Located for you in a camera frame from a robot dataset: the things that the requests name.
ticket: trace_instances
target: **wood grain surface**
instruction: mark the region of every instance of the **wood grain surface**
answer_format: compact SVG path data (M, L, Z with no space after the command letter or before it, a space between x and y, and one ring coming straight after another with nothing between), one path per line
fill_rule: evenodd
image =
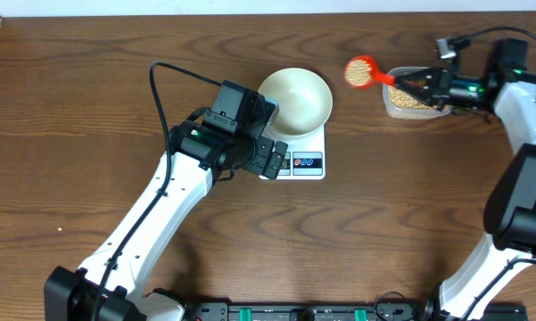
M502 126L473 115L389 118L381 87L342 79L353 56L383 70L437 64L434 40L495 25L536 33L536 13L400 13L7 19L0 35L0 320L43 319L43 286L74 269L146 187L163 151L148 81L163 60L257 88L302 67L329 84L327 174L268 182L238 172L179 228L147 291L247 302L425 299L482 235L485 201L512 158ZM464 55L480 75L492 40ZM536 71L536 43L530 69ZM168 122L217 88L168 70ZM497 298L536 320L536 267Z

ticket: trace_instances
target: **white bowl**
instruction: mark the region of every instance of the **white bowl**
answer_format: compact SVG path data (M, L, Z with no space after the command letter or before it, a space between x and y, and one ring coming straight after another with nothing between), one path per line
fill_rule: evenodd
M258 92L279 103L279 114L265 131L288 144L309 137L331 115L333 97L326 82L316 73L288 68L271 74Z

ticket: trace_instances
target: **white wall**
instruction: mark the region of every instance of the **white wall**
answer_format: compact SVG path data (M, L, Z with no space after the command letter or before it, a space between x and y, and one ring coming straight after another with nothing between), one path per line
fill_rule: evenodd
M3 17L536 11L536 0L0 0Z

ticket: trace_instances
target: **red spoon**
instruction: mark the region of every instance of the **red spoon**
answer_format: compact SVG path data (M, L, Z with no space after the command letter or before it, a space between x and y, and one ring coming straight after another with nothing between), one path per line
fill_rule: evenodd
M375 82L394 86L395 79L394 76L382 73L378 69L375 59L366 55L351 59L345 66L344 77L349 85L357 89L368 88Z

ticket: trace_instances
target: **plastic container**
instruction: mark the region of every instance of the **plastic container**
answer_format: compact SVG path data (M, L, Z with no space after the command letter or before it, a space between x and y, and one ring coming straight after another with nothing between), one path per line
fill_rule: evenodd
M426 68L428 67L398 67L389 71L388 74L396 77L406 75L411 72L424 70ZM383 85L383 100L384 105L386 106L386 113L395 119L434 119L450 113L450 108L447 108L444 111L436 111L435 109L418 110L400 108L391 101L391 97L389 96L389 87L390 86L388 85Z

